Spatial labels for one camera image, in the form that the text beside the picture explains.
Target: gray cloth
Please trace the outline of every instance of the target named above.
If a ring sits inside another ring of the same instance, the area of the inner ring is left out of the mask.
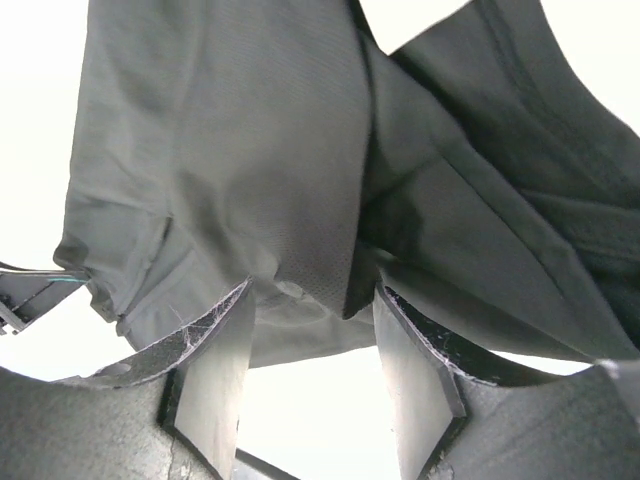
[[[591,268],[546,210],[636,218],[638,159],[537,0],[476,0],[391,58],[344,0],[92,0],[55,260],[138,349],[248,276],[252,366],[373,345],[375,249],[569,357],[634,358],[637,255]]]

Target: gray garment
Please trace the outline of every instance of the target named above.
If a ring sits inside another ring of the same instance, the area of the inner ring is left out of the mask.
[[[487,348],[634,358],[637,256],[595,272],[547,211],[639,215],[640,141],[576,82],[537,0],[476,0],[391,58],[344,0],[92,0],[55,259],[138,349],[248,276],[252,366],[373,345],[377,249],[504,312],[458,331]]]

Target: white background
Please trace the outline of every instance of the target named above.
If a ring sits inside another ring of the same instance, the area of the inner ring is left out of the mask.
[[[465,3],[362,2],[387,52]],[[578,76],[640,132],[640,4],[543,4]],[[0,0],[0,259],[22,267],[55,267],[51,256],[62,231],[85,17],[86,0]],[[0,338],[0,366],[53,380],[90,374],[131,354],[89,300],[82,290],[19,337]],[[520,360],[559,373],[581,368]],[[375,349],[253,370],[246,392],[241,447],[305,480],[398,478]]]

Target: gray fabric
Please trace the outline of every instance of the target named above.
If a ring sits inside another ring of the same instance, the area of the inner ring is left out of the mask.
[[[136,348],[247,276],[252,366],[372,345],[375,247],[569,357],[637,357],[638,270],[598,277],[526,196],[640,198],[640,140],[539,2],[476,0],[391,58],[366,32],[343,0],[92,0],[56,261]]]

